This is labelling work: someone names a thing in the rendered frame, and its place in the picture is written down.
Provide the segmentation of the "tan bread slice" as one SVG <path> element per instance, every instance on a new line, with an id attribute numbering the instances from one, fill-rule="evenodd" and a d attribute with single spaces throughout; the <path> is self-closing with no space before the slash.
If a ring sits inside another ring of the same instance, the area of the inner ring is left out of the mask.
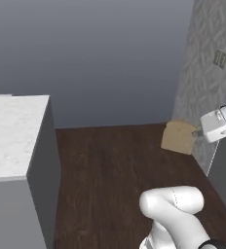
<path id="1" fill-rule="evenodd" d="M 196 138 L 192 133 L 196 127 L 183 121 L 169 121 L 163 133 L 161 148 L 191 155 Z"/>

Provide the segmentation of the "grey island with marble top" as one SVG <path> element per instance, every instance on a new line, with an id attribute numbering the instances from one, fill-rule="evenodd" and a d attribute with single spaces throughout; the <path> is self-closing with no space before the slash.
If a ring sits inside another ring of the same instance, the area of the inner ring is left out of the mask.
<path id="1" fill-rule="evenodd" d="M 51 98 L 0 95 L 0 249 L 54 249 L 59 185 Z"/>

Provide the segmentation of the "grey wall outlet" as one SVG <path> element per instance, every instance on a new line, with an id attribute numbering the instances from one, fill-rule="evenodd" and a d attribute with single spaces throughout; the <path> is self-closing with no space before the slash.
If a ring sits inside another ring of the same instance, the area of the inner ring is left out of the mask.
<path id="1" fill-rule="evenodd" d="M 214 54 L 213 64 L 223 69 L 225 67 L 225 63 L 226 53 L 221 50 L 217 50 Z"/>

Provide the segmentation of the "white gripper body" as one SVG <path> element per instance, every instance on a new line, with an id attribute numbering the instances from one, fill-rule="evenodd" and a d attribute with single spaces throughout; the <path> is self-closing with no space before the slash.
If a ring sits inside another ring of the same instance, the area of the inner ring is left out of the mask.
<path id="1" fill-rule="evenodd" d="M 226 137 L 226 109 L 214 110 L 201 117 L 203 135 L 208 143 Z"/>

